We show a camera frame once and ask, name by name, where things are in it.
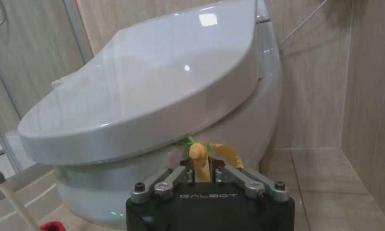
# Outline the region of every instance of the metal bracket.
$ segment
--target metal bracket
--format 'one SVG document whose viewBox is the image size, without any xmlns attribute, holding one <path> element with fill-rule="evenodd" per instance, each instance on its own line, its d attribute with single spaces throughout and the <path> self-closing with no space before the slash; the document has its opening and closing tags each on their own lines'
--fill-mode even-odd
<svg viewBox="0 0 385 231">
<path fill-rule="evenodd" d="M 171 169 L 160 169 L 144 182 L 136 184 L 135 191 L 131 193 L 131 201 L 134 203 L 143 204 L 150 200 L 154 185 L 164 180 L 171 172 Z"/>
<path fill-rule="evenodd" d="M 226 166 L 222 170 L 216 170 L 216 181 L 232 181 L 246 191 L 246 196 L 258 199 L 259 196 L 266 192 L 264 184 L 248 177 L 240 170 L 232 166 Z"/>
<path fill-rule="evenodd" d="M 163 200 L 167 200 L 175 195 L 175 187 L 180 182 L 190 182 L 192 180 L 192 170 L 188 170 L 186 166 L 179 166 L 164 181 L 156 183 L 155 194 L 160 196 Z"/>
<path fill-rule="evenodd" d="M 278 202 L 286 202 L 290 199 L 288 195 L 288 187 L 282 181 L 275 182 L 267 176 L 264 176 L 260 172 L 252 169 L 243 169 L 243 173 L 248 175 L 252 179 L 263 182 L 267 193 L 271 198 Z"/>
</svg>

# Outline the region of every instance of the floor tile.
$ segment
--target floor tile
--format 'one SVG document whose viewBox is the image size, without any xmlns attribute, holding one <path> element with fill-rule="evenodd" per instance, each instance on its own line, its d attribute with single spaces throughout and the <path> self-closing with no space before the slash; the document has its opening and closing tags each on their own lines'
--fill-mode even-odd
<svg viewBox="0 0 385 231">
<path fill-rule="evenodd" d="M 302 191 L 368 193 L 340 149 L 292 150 L 292 156 Z"/>
<path fill-rule="evenodd" d="M 260 170 L 272 180 L 283 181 L 291 190 L 299 190 L 290 150 L 270 150 L 263 157 Z"/>
<path fill-rule="evenodd" d="M 60 206 L 46 218 L 40 221 L 40 224 L 51 221 L 60 221 L 68 231 L 107 231 L 108 228 L 95 225 L 78 215 L 75 215 L 70 209 L 63 205 Z"/>
<path fill-rule="evenodd" d="M 303 192 L 311 231 L 385 231 L 385 217 L 370 195 Z"/>
<path fill-rule="evenodd" d="M 306 216 L 300 192 L 290 191 L 290 195 L 296 202 L 295 231 L 308 231 L 307 216 Z"/>
</svg>

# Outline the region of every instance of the yellow handle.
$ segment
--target yellow handle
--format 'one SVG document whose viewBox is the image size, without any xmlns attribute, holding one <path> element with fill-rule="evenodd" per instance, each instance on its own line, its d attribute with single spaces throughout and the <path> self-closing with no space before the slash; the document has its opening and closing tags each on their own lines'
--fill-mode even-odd
<svg viewBox="0 0 385 231">
<path fill-rule="evenodd" d="M 234 147 L 226 144 L 212 143 L 211 149 L 214 149 L 218 153 L 220 153 L 226 157 L 231 165 L 234 165 L 236 168 L 244 168 L 243 160 Z"/>
</svg>

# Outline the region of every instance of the screw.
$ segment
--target screw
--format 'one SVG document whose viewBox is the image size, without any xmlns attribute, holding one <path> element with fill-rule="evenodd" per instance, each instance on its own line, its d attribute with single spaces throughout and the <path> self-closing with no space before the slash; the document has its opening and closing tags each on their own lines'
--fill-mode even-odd
<svg viewBox="0 0 385 231">
<path fill-rule="evenodd" d="M 275 188 L 276 188 L 278 190 L 284 191 L 284 190 L 286 190 L 286 184 L 284 184 L 284 182 L 283 182 L 283 181 L 278 181 L 278 182 L 275 183 Z"/>
<path fill-rule="evenodd" d="M 139 182 L 135 186 L 135 191 L 136 192 L 143 192 L 146 190 L 146 185 L 143 182 Z"/>
<path fill-rule="evenodd" d="M 260 184 L 258 182 L 251 182 L 250 185 L 254 186 L 254 187 L 260 186 Z"/>
<path fill-rule="evenodd" d="M 159 185 L 159 187 L 160 187 L 162 189 L 167 189 L 167 188 L 168 188 L 168 183 L 162 183 L 162 184 Z"/>
</svg>

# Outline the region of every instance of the toilet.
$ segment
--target toilet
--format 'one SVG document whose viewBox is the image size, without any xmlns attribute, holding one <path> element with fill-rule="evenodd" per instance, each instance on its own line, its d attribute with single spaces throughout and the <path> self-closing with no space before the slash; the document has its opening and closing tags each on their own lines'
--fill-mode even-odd
<svg viewBox="0 0 385 231">
<path fill-rule="evenodd" d="M 258 169 L 280 93 L 266 2 L 226 0 L 120 30 L 18 132 L 31 158 L 55 168 L 66 206 L 123 229 L 135 183 L 188 158 L 176 143 L 187 136 L 234 146 Z"/>
</svg>

